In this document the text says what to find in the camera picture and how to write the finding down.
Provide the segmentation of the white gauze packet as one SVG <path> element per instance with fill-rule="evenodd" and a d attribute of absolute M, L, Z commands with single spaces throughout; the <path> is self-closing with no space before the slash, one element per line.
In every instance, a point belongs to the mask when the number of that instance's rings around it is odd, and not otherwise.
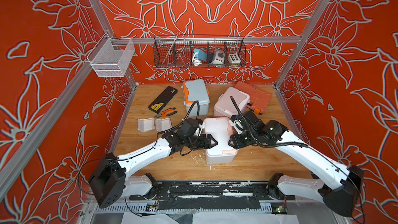
<path fill-rule="evenodd" d="M 155 129 L 154 119 L 153 118 L 138 119 L 137 129 L 140 132 L 148 132 L 154 130 Z"/>
<path fill-rule="evenodd" d="M 158 132 L 166 131 L 172 128 L 172 122 L 170 118 L 163 118 L 163 119 L 157 118 L 155 120 L 155 128 Z"/>

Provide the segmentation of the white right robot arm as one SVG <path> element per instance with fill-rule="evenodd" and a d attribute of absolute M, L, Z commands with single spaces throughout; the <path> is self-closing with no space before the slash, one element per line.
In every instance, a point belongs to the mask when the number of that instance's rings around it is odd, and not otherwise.
<path fill-rule="evenodd" d="M 230 119 L 237 131 L 230 137 L 231 147 L 276 148 L 316 176 L 313 179 L 302 179 L 275 173 L 266 187 L 270 198 L 279 200 L 285 196 L 304 197 L 324 203 L 341 216 L 352 217 L 356 204 L 361 203 L 364 177 L 361 168 L 347 166 L 327 157 L 276 120 L 263 123 L 252 113 L 237 112 Z"/>

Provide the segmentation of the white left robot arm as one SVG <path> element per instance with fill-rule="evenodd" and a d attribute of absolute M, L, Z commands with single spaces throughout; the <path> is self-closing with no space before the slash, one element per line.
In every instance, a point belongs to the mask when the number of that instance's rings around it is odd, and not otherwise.
<path fill-rule="evenodd" d="M 217 146 L 218 141 L 205 134 L 204 128 L 199 116 L 185 117 L 178 125 L 158 132 L 156 141 L 141 149 L 118 157 L 112 152 L 105 155 L 89 178 L 98 206 L 107 208 L 121 197 L 148 195 L 156 181 L 149 175 L 134 174 L 153 162 L 181 153 L 185 147 L 194 151 Z"/>

